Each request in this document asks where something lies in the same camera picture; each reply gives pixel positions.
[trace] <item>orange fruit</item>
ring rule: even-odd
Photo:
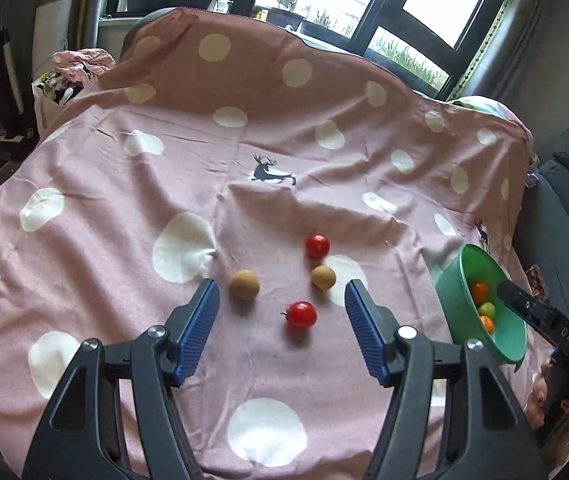
[[[471,285],[469,285],[469,291],[471,292],[471,298],[473,298],[473,303],[475,303],[475,306],[480,306],[482,303],[487,303],[487,283],[472,282]]]
[[[493,321],[491,321],[491,318],[488,316],[480,316],[480,321],[485,326],[488,335],[493,335],[493,332],[495,332],[495,325],[493,324]]]

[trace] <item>green plastic container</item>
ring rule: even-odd
[[[449,325],[451,338],[461,345],[479,339],[495,360],[520,367],[526,352],[526,326],[497,296],[497,286],[507,276],[482,248],[467,244],[459,248],[458,257],[440,275],[435,290]],[[495,331],[488,335],[471,298],[468,283],[485,282],[488,301],[495,305]]]

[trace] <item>pink blanket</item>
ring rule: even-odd
[[[449,341],[432,280],[462,243],[479,243],[481,219],[493,257],[524,283],[511,236],[525,128],[423,98],[366,60],[272,25],[167,14],[51,131],[0,190],[0,449],[18,474],[79,343],[135,338],[210,276],[220,313],[176,392],[202,468],[359,479],[391,391],[367,373],[347,281]],[[303,240],[314,229],[331,240],[338,282],[328,294],[309,284]],[[228,296],[240,269],[260,277],[254,304]],[[281,312],[299,300],[319,319],[298,337]],[[523,403],[547,353],[531,336],[522,368],[504,369]],[[439,447],[441,381],[431,405],[422,473]]]

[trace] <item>yellow ball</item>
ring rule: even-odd
[[[241,300],[251,301],[260,292],[260,280],[250,270],[239,270],[231,276],[231,294]]]
[[[325,265],[317,266],[311,270],[311,282],[320,290],[328,290],[335,285],[335,272]]]

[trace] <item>silver bolt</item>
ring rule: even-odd
[[[147,334],[149,334],[152,338],[158,339],[167,333],[167,329],[164,328],[162,325],[153,325],[151,328],[147,330]]]
[[[397,334],[402,339],[413,339],[417,335],[417,330],[412,326],[404,325],[397,329]]]
[[[484,348],[484,345],[482,344],[482,341],[480,341],[479,339],[469,339],[467,341],[467,348],[474,352],[479,352]]]
[[[85,349],[87,352],[91,352],[98,348],[98,340],[97,339],[87,339],[86,341],[82,342],[82,348]]]

